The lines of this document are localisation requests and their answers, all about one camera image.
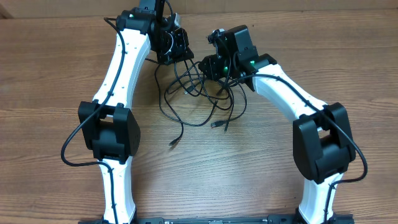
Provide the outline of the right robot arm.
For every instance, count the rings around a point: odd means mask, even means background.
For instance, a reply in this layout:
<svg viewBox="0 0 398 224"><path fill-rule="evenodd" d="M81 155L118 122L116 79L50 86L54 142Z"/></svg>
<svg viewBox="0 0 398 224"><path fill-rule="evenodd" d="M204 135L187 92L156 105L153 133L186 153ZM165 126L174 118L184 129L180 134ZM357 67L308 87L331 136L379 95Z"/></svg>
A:
<svg viewBox="0 0 398 224"><path fill-rule="evenodd" d="M336 188L356 157L345 107L308 94L269 54L259 55L246 26L217 29L207 39L216 49L199 64L207 78L223 78L225 88L246 84L292 123L293 157L304 177L293 223L352 223L351 215L333 212Z"/></svg>

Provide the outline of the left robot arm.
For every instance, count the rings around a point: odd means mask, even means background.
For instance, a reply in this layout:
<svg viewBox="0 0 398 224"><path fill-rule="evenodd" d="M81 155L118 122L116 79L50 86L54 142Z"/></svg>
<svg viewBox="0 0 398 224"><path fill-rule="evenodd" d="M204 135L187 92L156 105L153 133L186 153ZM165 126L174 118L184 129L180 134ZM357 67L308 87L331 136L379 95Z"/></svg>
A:
<svg viewBox="0 0 398 224"><path fill-rule="evenodd" d="M78 108L78 129L103 177L105 209L98 223L132 223L135 219L131 166L141 130L132 113L132 101L149 52L156 53L158 65L194 57L178 14L164 17L167 3L141 1L138 7L105 19L116 31L113 57L93 99L82 101Z"/></svg>

